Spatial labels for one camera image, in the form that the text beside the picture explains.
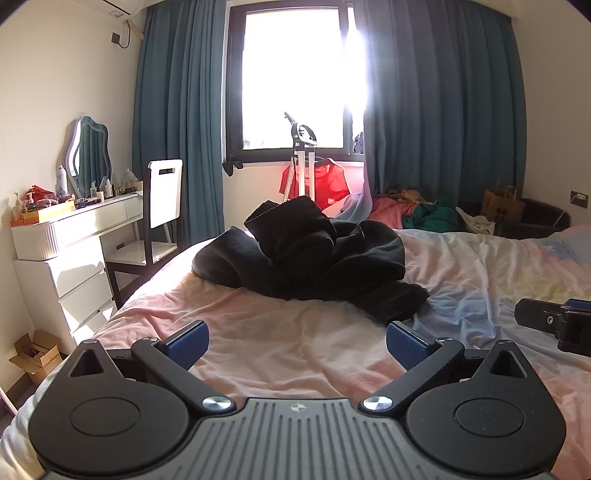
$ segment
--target chair backrest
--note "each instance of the chair backrest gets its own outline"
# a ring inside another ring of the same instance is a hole
[[[177,219],[180,215],[182,171],[182,160],[155,160],[148,163],[144,176],[144,195],[149,196],[150,228]]]

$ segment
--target vanity table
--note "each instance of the vanity table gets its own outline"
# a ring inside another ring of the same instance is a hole
[[[116,312],[100,236],[141,218],[142,196],[131,193],[12,228],[14,268],[33,324],[60,337],[63,352]]]

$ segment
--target wavy mirror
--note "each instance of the wavy mirror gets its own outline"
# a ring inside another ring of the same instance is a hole
[[[66,172],[78,198],[90,196],[93,181],[98,188],[103,177],[111,179],[108,143],[106,126],[89,116],[82,116],[76,121],[67,153]]]

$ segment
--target blue rubber pad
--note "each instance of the blue rubber pad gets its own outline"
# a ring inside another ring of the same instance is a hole
[[[431,346],[409,335],[395,323],[390,323],[386,330],[388,352],[406,370],[425,360],[431,354]]]
[[[209,328],[200,322],[183,335],[160,342],[159,350],[185,370],[191,368],[209,347]]]
[[[591,312],[591,301],[570,299],[564,302],[564,306],[570,309],[582,310],[584,312]]]

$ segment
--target drawer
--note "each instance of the drawer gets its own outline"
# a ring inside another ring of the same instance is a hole
[[[82,325],[80,325],[76,331],[72,333],[76,345],[78,345],[82,340],[86,340],[98,332],[98,330],[115,314],[116,310],[117,308],[115,307],[115,302],[110,301],[109,303],[103,305],[98,310],[98,312],[96,312],[87,321],[82,323]]]
[[[60,299],[68,327],[74,332],[101,306],[112,300],[111,286],[103,270]]]
[[[115,202],[77,213],[57,222],[62,245],[71,245],[127,220],[125,202]]]
[[[56,286],[57,296],[63,297],[85,280],[105,269],[105,259],[98,236],[74,244],[58,257],[47,260]]]
[[[125,201],[127,219],[130,220],[142,214],[144,211],[144,197],[141,195],[131,197]]]

